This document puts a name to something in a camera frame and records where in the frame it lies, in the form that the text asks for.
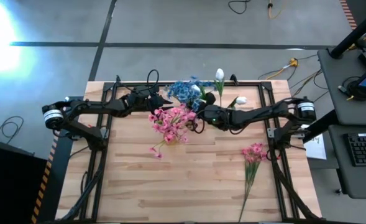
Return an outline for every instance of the white paper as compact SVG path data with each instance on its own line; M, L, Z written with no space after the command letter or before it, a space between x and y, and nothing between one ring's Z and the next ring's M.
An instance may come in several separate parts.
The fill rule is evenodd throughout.
M324 137L322 136L322 134L306 142L304 144L304 147L306 148L307 158L326 159Z

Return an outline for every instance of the white flower bud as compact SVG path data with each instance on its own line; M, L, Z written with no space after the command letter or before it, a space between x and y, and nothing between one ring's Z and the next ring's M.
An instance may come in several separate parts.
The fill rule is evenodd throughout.
M219 81L222 81L223 78L224 78L224 72L221 68L219 68L216 71L216 79L219 80Z
M197 85L192 85L191 89L194 90L194 91L198 91L198 92L201 91L201 89Z
M244 96L237 97L237 99L235 100L238 105L244 105L246 101L246 97Z

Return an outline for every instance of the keyboard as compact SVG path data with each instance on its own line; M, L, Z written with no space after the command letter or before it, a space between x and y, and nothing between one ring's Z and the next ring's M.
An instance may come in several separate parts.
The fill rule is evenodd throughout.
M345 134L353 166L366 166L366 134Z

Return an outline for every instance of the wooden table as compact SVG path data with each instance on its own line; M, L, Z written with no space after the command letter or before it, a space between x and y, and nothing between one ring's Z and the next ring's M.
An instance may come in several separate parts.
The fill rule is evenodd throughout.
M103 84L89 82L85 98L99 101ZM286 81L272 81L272 86L275 101L290 97ZM126 89L119 88L117 97L126 93ZM248 98L248 103L238 109L260 107L258 89L249 86L225 87L222 105L227 106L237 95ZM133 113L127 118L112 120L98 222L237 222L244 196L241 149L262 142L264 150L268 150L264 122L253 123L236 136L206 125L202 134L190 132L187 144L163 146L164 157L159 160L149 148L162 137L152 130L147 118L148 113ZM95 125L96 120L97 115L80 116L80 122L86 125ZM282 126L286 122L285 119L280 121ZM292 140L292 144L302 146L297 139ZM72 152L86 145L86 141L78 141ZM305 151L290 148L286 152L294 188L312 212L321 216ZM57 218L64 216L78 200L89 157L90 151L86 150L70 159ZM286 191L284 198L291 216ZM263 161L242 221L280 220L272 166L270 161Z

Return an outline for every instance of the concrete floor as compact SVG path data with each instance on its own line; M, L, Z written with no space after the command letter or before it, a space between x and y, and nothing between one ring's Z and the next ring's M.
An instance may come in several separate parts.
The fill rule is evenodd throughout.
M217 68L241 80L256 80L292 57L316 50L281 45L336 45L350 27L338 0L285 0L281 15L269 20L266 0L252 0L245 14L234 14L228 0L118 0L107 42L262 44L267 49L119 48L103 51L95 80L144 80L157 68L161 80L197 75L210 79ZM275 1L275 12L283 1ZM111 0L0 1L0 125L8 117L25 119L10 144L46 158L52 141L41 107L65 96L81 96L97 47L8 47L19 42L99 42ZM239 10L243 5L236 5ZM290 84L319 69L316 57L302 60ZM279 78L287 78L286 71ZM317 82L326 86L322 75ZM312 83L299 96L315 100L325 90ZM328 94L316 102L317 114L332 109ZM366 200L335 196L334 170L312 170L323 216L366 223Z

